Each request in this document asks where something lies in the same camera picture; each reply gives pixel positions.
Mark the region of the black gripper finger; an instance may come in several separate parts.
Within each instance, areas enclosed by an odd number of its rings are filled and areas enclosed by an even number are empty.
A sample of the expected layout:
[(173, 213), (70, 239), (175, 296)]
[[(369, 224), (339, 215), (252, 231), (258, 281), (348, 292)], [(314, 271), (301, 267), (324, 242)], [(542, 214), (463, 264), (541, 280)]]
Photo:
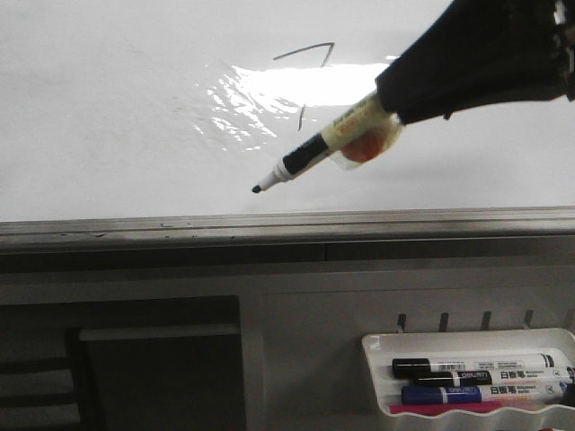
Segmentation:
[(574, 99), (572, 1), (454, 1), (376, 78), (404, 124), (484, 105)]

